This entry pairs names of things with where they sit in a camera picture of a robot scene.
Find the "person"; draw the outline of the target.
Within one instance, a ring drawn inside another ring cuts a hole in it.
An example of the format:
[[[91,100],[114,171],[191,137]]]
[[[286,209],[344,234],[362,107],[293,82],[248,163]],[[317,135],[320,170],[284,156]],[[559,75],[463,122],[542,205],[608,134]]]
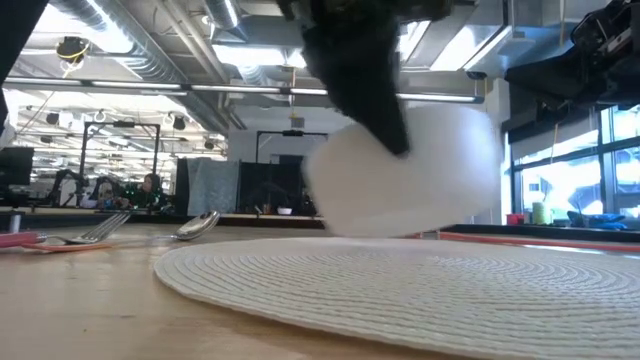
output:
[[[167,197],[161,187],[161,179],[157,174],[147,174],[140,186],[125,188],[122,198],[130,207],[159,211],[167,205]]]

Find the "grey blue cloth panel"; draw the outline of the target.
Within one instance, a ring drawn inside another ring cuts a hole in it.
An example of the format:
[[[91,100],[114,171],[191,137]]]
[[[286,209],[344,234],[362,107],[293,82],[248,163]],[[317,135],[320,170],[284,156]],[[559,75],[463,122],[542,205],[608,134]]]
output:
[[[226,214],[235,210],[240,174],[238,162],[193,158],[187,160],[187,169],[189,216],[213,211]]]

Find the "large white round plate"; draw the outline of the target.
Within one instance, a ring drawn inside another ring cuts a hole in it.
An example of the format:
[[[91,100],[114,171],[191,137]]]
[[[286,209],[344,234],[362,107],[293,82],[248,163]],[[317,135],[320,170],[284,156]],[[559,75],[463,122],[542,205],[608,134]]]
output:
[[[278,322],[492,360],[640,360],[640,259],[438,240],[177,248],[156,277]]]

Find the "white bowl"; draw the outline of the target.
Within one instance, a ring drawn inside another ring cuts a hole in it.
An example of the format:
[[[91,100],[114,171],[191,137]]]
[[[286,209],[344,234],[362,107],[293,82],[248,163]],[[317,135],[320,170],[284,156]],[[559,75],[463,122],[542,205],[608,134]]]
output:
[[[405,155],[354,123],[305,159],[314,205],[332,233],[404,236],[460,223],[498,202],[503,150],[486,112],[427,104],[408,109],[405,121]]]

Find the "silver ventilation duct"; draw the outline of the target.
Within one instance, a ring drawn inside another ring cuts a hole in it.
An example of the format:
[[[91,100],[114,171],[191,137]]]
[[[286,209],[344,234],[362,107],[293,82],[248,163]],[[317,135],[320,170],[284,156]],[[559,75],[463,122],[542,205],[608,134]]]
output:
[[[84,24],[92,43],[118,55],[117,61],[143,81],[186,83],[187,76],[161,49],[120,0],[49,0],[49,4]],[[226,133],[241,124],[230,110],[202,95],[173,96],[205,129]]]

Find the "black partition panel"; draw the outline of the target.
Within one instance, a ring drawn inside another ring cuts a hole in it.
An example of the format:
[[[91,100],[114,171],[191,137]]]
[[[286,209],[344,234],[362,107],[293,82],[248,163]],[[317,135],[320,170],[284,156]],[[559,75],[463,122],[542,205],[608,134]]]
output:
[[[278,208],[298,212],[304,181],[300,164],[240,164],[237,213],[276,214]]]

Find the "black background rig frame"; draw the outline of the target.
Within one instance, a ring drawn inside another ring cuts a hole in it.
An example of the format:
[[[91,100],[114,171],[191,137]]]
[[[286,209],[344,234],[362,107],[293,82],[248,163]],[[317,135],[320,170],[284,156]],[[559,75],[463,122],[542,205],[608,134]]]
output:
[[[145,179],[145,182],[150,182],[151,189],[148,191],[148,194],[145,197],[145,200],[138,204],[136,201],[131,201],[129,198],[122,197],[121,195],[115,195],[112,198],[101,198],[100,197],[100,188],[105,183],[108,183],[108,177],[100,177],[96,181],[96,186],[94,190],[97,192],[97,208],[103,211],[107,210],[141,210],[144,209],[148,214],[151,214],[154,206],[157,204],[156,200],[158,199],[155,191],[159,188],[159,176],[157,175],[157,164],[158,164],[158,153],[160,148],[160,126],[158,124],[142,124],[135,123],[133,121],[125,121],[125,120],[117,120],[111,122],[98,122],[97,120],[86,122],[84,125],[84,132],[82,138],[82,148],[81,148],[81,157],[80,157],[80,168],[79,175],[81,177],[84,176],[85,165],[86,165],[86,155],[87,155],[87,144],[90,137],[93,137],[96,132],[100,132],[104,127],[111,126],[114,128],[135,128],[143,127],[143,128],[153,128],[155,130],[155,134],[152,136],[154,140],[154,151],[153,151],[153,166],[152,166],[152,174],[153,176],[150,179]]]
[[[275,135],[281,135],[284,137],[304,137],[304,136],[322,136],[325,139],[329,138],[329,134],[328,133],[322,133],[322,132],[305,132],[305,131],[301,131],[301,130],[283,130],[283,131],[268,131],[268,130],[258,130],[256,132],[256,137],[255,137],[255,163],[259,163],[259,154],[260,154],[260,149],[261,149],[261,144],[260,144],[260,138],[263,134],[275,134]]]

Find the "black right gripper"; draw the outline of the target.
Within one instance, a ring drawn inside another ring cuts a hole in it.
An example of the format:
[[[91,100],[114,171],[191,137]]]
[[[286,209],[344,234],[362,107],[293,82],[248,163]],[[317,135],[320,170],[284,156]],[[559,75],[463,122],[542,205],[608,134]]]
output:
[[[578,106],[640,105],[640,51],[588,56],[575,47],[560,56],[511,67],[505,80],[535,93],[563,96]],[[570,92],[570,82],[574,89]]]

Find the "blue cloth bundle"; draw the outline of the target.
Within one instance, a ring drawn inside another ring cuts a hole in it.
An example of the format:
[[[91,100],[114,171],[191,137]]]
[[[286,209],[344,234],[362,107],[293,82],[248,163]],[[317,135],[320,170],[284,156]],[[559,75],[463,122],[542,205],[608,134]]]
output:
[[[625,217],[616,214],[596,214],[588,215],[575,211],[567,212],[571,227],[590,228],[602,230],[625,230],[627,226],[623,223]]]

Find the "black aluminium table frame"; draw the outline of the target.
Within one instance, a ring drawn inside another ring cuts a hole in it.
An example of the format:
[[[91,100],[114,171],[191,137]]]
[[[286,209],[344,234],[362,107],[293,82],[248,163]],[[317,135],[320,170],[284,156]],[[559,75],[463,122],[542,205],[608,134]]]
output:
[[[107,213],[17,213],[24,228],[60,228],[96,225],[106,220]],[[317,218],[227,214],[221,226],[321,229]],[[640,231],[609,231],[534,225],[456,224],[439,230],[441,237],[462,241],[572,247],[589,250],[627,252],[640,255]]]

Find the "long ceiling light strip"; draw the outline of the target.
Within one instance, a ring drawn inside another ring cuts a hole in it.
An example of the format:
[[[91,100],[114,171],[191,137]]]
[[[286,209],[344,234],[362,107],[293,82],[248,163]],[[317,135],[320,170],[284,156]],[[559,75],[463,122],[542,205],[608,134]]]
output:
[[[296,88],[275,86],[247,85],[202,85],[181,83],[108,81],[90,79],[64,79],[43,77],[7,77],[3,84],[7,89],[35,90],[74,90],[85,92],[134,91],[144,95],[177,95],[184,96],[188,92],[216,92],[234,94],[284,95],[284,96],[318,96],[326,97],[328,92],[318,88]]]

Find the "black computer monitor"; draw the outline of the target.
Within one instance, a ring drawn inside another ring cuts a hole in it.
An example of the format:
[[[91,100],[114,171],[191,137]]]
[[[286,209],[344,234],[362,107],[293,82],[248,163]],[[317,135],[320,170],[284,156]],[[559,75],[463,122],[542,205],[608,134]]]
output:
[[[29,185],[34,149],[6,147],[0,150],[0,186]]]

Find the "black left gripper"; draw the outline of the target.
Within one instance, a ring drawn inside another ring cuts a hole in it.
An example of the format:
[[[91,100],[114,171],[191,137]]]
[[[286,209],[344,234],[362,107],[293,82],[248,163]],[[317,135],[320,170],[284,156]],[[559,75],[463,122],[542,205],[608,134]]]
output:
[[[453,0],[276,0],[287,20],[315,24],[302,32],[303,57],[342,114],[364,126],[391,154],[409,152],[403,110],[396,95],[398,23],[440,20]]]

